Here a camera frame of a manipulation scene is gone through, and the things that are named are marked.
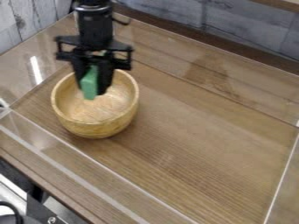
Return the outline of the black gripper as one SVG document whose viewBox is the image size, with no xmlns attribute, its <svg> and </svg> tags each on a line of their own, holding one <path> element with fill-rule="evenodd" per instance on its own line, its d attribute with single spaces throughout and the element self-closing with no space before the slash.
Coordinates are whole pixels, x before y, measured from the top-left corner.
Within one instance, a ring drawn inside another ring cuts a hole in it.
<svg viewBox="0 0 299 224">
<path fill-rule="evenodd" d="M 69 61 L 71 64 L 77 86 L 89 70 L 89 64 L 97 64 L 97 94 L 102 95 L 111 84 L 113 69 L 130 70 L 130 45 L 113 38 L 113 16 L 110 5 L 77 5 L 74 18 L 78 34 L 57 36 L 55 59 Z"/>
</svg>

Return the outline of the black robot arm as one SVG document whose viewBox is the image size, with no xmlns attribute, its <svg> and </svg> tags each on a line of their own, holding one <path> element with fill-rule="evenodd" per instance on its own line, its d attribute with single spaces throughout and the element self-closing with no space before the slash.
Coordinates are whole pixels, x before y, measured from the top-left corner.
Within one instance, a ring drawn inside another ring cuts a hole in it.
<svg viewBox="0 0 299 224">
<path fill-rule="evenodd" d="M 117 69 L 131 69 L 130 45 L 114 40 L 110 0 L 78 0 L 73 9 L 78 34 L 57 36 L 55 59 L 67 61 L 74 72 L 74 81 L 83 98 L 93 100 L 111 85 Z"/>
</svg>

